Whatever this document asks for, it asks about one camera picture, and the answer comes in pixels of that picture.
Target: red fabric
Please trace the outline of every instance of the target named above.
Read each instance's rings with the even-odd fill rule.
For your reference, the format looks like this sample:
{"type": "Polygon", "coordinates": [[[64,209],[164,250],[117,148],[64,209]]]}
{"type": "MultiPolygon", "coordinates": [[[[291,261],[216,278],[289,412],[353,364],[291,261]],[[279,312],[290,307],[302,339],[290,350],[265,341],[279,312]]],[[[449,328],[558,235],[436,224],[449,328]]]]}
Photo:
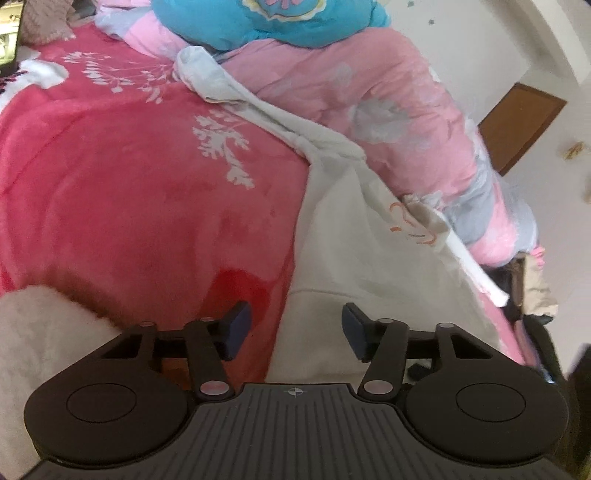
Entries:
{"type": "Polygon", "coordinates": [[[41,59],[70,76],[27,87],[0,115],[2,287],[46,284],[123,326],[163,329],[247,300],[252,334],[227,367],[234,384],[262,381],[291,282],[307,163],[170,83],[169,64],[93,27],[41,59]],[[141,73],[158,68],[160,79],[141,73]],[[236,162],[243,183],[233,183],[236,162]]]}

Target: black ribbed plate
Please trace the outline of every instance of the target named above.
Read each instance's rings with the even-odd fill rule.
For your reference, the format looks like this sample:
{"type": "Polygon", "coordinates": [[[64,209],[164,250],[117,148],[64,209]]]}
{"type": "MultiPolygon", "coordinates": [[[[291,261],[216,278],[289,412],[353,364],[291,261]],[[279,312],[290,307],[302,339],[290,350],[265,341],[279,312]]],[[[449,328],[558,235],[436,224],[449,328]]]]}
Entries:
{"type": "Polygon", "coordinates": [[[41,462],[27,480],[568,480],[549,460],[480,468],[439,456],[386,404],[344,384],[246,385],[200,406],[163,450],[127,466],[76,470],[41,462]]]}

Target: round black disc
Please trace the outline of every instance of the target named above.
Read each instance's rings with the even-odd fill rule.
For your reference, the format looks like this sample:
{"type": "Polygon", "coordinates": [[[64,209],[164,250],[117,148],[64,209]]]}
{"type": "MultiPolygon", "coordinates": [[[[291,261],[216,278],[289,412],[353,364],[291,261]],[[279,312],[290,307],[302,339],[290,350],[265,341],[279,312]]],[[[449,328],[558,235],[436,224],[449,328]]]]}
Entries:
{"type": "Polygon", "coordinates": [[[555,386],[520,365],[489,360],[460,361],[421,380],[406,413],[435,448],[487,465],[548,452],[568,420],[555,386]]]}
{"type": "Polygon", "coordinates": [[[35,390],[25,423],[43,456],[72,465],[113,465],[157,450],[187,415],[180,387],[133,362],[90,362],[35,390]]]}

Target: white leaf pattern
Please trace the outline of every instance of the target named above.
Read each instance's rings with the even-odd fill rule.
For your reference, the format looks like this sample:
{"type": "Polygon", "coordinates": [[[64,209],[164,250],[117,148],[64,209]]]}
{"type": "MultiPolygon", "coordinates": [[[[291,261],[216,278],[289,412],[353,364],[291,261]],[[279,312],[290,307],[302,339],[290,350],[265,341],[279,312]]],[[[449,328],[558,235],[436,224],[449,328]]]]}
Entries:
{"type": "Polygon", "coordinates": [[[242,185],[247,189],[254,188],[254,182],[244,171],[242,163],[228,145],[228,142],[232,141],[234,146],[242,150],[250,150],[248,140],[234,128],[237,125],[227,125],[236,124],[240,119],[231,113],[216,109],[211,109],[209,113],[210,116],[195,116],[195,120],[201,128],[193,127],[193,135],[201,142],[199,147],[201,154],[212,160],[223,158],[230,165],[230,170],[226,175],[226,179],[230,183],[242,185]]]}
{"type": "Polygon", "coordinates": [[[130,60],[118,60],[109,55],[74,51],[61,58],[65,63],[83,63],[82,73],[95,85],[109,86],[112,93],[121,93],[124,87],[133,87],[148,94],[146,102],[162,103],[159,85],[173,83],[171,64],[139,66],[130,60]]]}

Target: fluffy white cushion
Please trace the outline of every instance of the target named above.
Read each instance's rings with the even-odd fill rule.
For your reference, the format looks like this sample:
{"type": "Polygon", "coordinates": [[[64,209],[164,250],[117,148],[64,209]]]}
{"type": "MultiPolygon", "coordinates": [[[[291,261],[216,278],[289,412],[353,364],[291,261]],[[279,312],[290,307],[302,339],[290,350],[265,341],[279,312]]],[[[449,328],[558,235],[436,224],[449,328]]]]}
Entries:
{"type": "Polygon", "coordinates": [[[0,473],[7,480],[39,461],[22,419],[29,395],[118,333],[48,287],[0,298],[0,473]]]}

